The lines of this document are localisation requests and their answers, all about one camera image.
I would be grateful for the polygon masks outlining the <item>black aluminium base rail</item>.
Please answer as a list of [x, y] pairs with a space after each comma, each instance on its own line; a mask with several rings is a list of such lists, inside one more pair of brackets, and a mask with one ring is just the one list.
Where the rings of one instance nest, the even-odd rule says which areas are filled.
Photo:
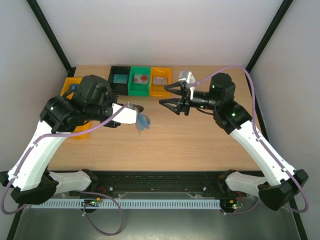
[[231, 198], [238, 193], [248, 195], [244, 184], [230, 188], [227, 180], [235, 179], [238, 171], [209, 172], [115, 172], [83, 170], [91, 179], [87, 192], [115, 197], [126, 192], [200, 193], [204, 197]]

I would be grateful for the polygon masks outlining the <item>teal card stack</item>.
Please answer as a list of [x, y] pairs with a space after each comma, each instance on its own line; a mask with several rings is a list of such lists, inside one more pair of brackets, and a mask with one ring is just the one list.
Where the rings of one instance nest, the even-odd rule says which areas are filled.
[[114, 74], [112, 82], [115, 84], [127, 84], [128, 75], [127, 74]]

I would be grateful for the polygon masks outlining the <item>black frame post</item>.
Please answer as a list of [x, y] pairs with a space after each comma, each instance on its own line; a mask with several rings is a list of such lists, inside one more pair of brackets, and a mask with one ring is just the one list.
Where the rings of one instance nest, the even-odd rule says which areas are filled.
[[283, 20], [284, 16], [286, 15], [287, 11], [289, 10], [293, 2], [294, 0], [283, 0], [281, 2], [278, 10], [272, 18], [272, 21], [267, 27], [263, 37], [261, 38], [259, 44], [257, 45], [252, 57], [250, 58], [245, 68], [249, 73], [253, 70], [254, 66], [258, 62], [260, 56], [262, 55], [263, 51], [265, 50], [266, 46], [268, 45], [273, 34], [277, 30], [278, 26], [280, 25], [281, 21]]
[[63, 67], [67, 72], [67, 77], [73, 77], [76, 71], [76, 67], [72, 67], [70, 62], [67, 59], [66, 54], [64, 53], [58, 39], [54, 31], [52, 30], [45, 14], [43, 13], [40, 5], [36, 0], [26, 0], [30, 9], [32, 10], [35, 18], [37, 19], [38, 23], [40, 24], [42, 30], [44, 31], [45, 35], [47, 36], [49, 42], [51, 43], [53, 49], [55, 50], [59, 60], [61, 61]]

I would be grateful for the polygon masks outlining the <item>green storage bin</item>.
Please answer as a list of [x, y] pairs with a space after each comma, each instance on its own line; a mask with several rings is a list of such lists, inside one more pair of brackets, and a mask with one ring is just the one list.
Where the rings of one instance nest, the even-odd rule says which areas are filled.
[[132, 66], [128, 81], [129, 96], [149, 96], [151, 68]]

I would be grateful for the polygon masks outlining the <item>blue card stack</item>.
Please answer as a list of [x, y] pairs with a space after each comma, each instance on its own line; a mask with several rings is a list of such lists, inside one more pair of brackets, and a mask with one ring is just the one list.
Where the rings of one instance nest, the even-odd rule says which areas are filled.
[[73, 91], [73, 90], [76, 90], [78, 87], [79, 87], [79, 84], [73, 83], [69, 86], [69, 90]]

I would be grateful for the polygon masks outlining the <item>black storage bin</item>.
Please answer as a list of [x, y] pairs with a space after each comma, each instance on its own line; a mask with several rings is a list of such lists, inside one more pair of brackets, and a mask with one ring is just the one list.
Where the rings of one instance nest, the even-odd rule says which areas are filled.
[[115, 95], [128, 95], [128, 82], [131, 73], [130, 66], [112, 65], [110, 67], [108, 82]]

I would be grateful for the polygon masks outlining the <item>orange three-compartment bin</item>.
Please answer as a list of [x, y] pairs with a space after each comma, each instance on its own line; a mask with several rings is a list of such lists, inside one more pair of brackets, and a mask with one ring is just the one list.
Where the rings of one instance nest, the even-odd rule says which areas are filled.
[[[65, 92], [67, 92], [71, 87], [74, 87], [75, 85], [79, 85], [81, 83], [82, 78], [81, 77], [67, 77], [64, 81], [62, 90], [60, 92], [60, 95], [62, 96]], [[91, 127], [91, 123], [88, 122], [85, 125], [77, 126], [74, 130], [74, 133], [83, 132], [88, 130]], [[80, 139], [86, 139], [89, 136], [88, 133], [75, 136], [73, 139], [80, 140]]]

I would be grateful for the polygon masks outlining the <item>blue card holder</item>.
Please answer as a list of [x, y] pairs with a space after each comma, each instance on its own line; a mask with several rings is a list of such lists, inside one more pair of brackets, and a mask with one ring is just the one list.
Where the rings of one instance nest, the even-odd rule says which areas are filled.
[[136, 127], [138, 133], [140, 134], [144, 130], [149, 130], [150, 125], [151, 125], [150, 118], [147, 115], [145, 115], [144, 113], [139, 112], [137, 114], [136, 123], [135, 123], [135, 127]]

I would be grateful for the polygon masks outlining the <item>grey-pink card stack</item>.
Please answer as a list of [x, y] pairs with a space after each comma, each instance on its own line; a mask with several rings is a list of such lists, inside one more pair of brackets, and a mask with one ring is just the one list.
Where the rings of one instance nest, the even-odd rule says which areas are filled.
[[152, 84], [165, 86], [168, 84], [168, 78], [163, 76], [155, 76], [152, 78]]

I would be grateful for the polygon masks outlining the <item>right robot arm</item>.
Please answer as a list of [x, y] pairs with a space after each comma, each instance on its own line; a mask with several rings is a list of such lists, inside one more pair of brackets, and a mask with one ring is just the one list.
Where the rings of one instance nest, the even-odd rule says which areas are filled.
[[177, 115], [188, 115], [191, 108], [210, 110], [215, 123], [242, 145], [263, 173], [259, 177], [230, 169], [218, 177], [218, 191], [224, 196], [246, 193], [279, 210], [300, 192], [308, 174], [286, 162], [260, 133], [250, 113], [234, 100], [236, 85], [228, 74], [212, 76], [207, 92], [195, 90], [195, 82], [190, 71], [182, 71], [177, 82], [164, 86], [177, 97], [159, 103]]

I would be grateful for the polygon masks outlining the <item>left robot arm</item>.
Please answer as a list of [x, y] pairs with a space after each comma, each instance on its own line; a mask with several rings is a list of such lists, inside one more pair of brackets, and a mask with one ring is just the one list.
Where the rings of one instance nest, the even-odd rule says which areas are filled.
[[118, 126], [122, 113], [107, 80], [84, 76], [77, 88], [48, 100], [23, 155], [11, 170], [0, 173], [1, 184], [12, 189], [12, 199], [23, 206], [42, 204], [64, 192], [95, 189], [97, 177], [87, 169], [56, 173], [47, 167], [67, 138], [87, 134], [76, 132], [77, 127], [90, 121]]

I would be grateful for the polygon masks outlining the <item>right black frame post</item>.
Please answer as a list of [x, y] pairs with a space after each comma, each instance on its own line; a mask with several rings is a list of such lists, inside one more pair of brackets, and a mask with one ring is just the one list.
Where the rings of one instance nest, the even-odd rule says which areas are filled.
[[245, 68], [249, 73], [253, 70], [254, 66], [258, 62], [260, 56], [262, 55], [263, 51], [265, 50], [266, 46], [268, 45], [273, 34], [277, 30], [278, 26], [280, 25], [281, 21], [283, 20], [284, 16], [286, 15], [287, 11], [289, 10], [293, 2], [294, 0], [283, 0], [281, 2], [278, 10], [272, 18], [272, 21], [267, 27], [263, 37], [261, 38], [259, 44], [257, 45], [252, 57], [250, 58]]

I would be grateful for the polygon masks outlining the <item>red-dotted card stack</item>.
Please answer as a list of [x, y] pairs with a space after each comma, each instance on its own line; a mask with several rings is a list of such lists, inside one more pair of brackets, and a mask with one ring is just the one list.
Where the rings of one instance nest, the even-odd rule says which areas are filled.
[[147, 85], [149, 82], [149, 76], [147, 74], [135, 74], [133, 77], [133, 83]]

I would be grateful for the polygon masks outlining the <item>left black frame post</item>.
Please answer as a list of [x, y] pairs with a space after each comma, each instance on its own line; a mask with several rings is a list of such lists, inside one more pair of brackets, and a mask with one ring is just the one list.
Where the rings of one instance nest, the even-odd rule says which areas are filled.
[[26, 0], [30, 9], [32, 10], [35, 18], [37, 19], [38, 23], [40, 24], [42, 30], [44, 31], [45, 35], [47, 36], [49, 42], [51, 43], [53, 49], [55, 50], [59, 60], [61, 61], [63, 67], [67, 72], [67, 77], [73, 77], [76, 71], [76, 67], [72, 67], [70, 62], [67, 59], [66, 54], [64, 53], [58, 39], [54, 31], [52, 30], [45, 14], [43, 13], [40, 5], [36, 0]]

